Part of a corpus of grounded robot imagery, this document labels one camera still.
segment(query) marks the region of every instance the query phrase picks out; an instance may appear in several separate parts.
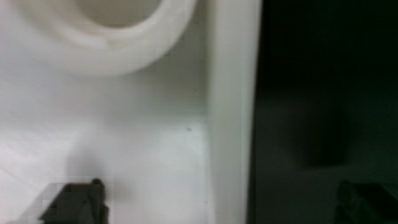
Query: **white porcelain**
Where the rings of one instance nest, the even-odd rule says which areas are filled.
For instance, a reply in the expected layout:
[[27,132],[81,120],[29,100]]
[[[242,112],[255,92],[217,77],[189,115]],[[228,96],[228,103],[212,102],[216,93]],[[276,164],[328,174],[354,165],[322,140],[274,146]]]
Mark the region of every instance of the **white porcelain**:
[[[154,1],[136,0],[136,8],[146,9]],[[196,1],[161,0],[143,21],[113,27],[90,18],[77,0],[4,0],[4,26],[54,66],[79,75],[116,76],[139,71],[170,52],[193,18]],[[127,0],[116,2],[122,6],[127,4]]]
[[244,224],[260,0],[200,1],[170,54],[107,79],[27,53],[10,31],[40,29],[15,20],[11,1],[24,0],[0,0],[0,224],[34,224],[58,188],[95,177],[111,224]]

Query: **white surface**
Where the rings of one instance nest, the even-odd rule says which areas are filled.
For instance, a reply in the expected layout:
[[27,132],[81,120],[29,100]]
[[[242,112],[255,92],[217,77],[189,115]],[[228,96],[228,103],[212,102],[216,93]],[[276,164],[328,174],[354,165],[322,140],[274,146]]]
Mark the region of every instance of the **white surface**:
[[260,0],[210,0],[210,136],[216,224],[244,224]]
[[[109,8],[107,1],[97,2],[100,9]],[[118,76],[150,66],[171,50],[191,22],[196,2],[162,0],[150,17],[116,28],[90,19],[100,9],[81,10],[88,7],[79,6],[75,0],[3,0],[0,21],[26,48],[50,65],[75,74]],[[141,1],[136,7],[125,8],[145,11],[152,5],[154,1]],[[109,8],[109,12],[125,15],[130,10],[122,9]]]
[[258,1],[209,9],[157,64],[113,79],[52,69],[0,26],[0,223],[27,224],[50,184],[93,176],[111,224],[246,223]]

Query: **black object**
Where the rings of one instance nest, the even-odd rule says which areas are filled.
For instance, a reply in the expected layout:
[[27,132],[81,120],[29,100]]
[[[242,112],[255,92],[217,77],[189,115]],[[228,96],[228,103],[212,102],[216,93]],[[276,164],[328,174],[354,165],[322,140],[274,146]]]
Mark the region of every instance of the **black object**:
[[100,179],[91,184],[68,184],[42,216],[45,224],[109,224],[106,185]]
[[335,224],[398,223],[398,201],[385,184],[342,182]]

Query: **dark background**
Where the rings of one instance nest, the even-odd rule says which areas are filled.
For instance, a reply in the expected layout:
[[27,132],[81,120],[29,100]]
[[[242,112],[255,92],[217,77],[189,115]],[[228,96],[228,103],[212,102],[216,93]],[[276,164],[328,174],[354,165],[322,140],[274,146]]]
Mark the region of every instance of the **dark background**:
[[398,183],[398,1],[265,8],[249,223],[333,224],[340,181]]

